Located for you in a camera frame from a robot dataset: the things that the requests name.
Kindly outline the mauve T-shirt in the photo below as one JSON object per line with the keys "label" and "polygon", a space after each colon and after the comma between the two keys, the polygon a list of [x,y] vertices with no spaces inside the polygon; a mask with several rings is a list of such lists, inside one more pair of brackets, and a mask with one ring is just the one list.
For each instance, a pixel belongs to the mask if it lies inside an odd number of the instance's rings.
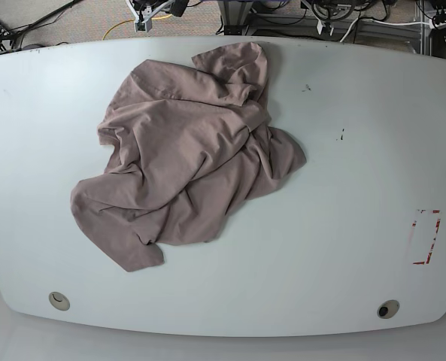
{"label": "mauve T-shirt", "polygon": [[108,164],[71,192],[81,232],[127,272],[162,265],[162,244],[214,240],[232,213],[306,162],[270,124],[259,44],[227,44],[192,62],[147,59],[129,73],[97,128],[114,149]]}

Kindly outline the red tape rectangle marker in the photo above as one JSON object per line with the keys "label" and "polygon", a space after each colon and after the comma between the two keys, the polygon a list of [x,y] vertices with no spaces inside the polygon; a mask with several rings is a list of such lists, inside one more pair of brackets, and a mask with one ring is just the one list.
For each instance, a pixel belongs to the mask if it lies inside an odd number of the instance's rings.
{"label": "red tape rectangle marker", "polygon": [[441,223],[438,209],[417,210],[411,225],[409,259],[412,265],[429,264]]}

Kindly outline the black tripod on floor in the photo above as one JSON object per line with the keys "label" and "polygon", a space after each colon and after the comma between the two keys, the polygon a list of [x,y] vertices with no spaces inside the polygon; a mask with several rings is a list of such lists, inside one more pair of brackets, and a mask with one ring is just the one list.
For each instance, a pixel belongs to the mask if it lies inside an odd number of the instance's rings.
{"label": "black tripod on floor", "polygon": [[22,26],[10,28],[0,19],[0,55],[23,49],[23,40],[30,33],[45,26],[53,25],[69,9],[80,1],[70,1],[42,18]]}

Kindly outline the aluminium frame stand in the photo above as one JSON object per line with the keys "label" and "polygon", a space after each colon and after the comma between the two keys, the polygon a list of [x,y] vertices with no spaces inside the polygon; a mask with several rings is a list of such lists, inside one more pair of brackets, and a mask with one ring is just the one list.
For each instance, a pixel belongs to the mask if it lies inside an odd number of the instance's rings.
{"label": "aluminium frame stand", "polygon": [[257,20],[250,15],[253,3],[254,1],[217,1],[221,20],[217,35],[254,35]]}

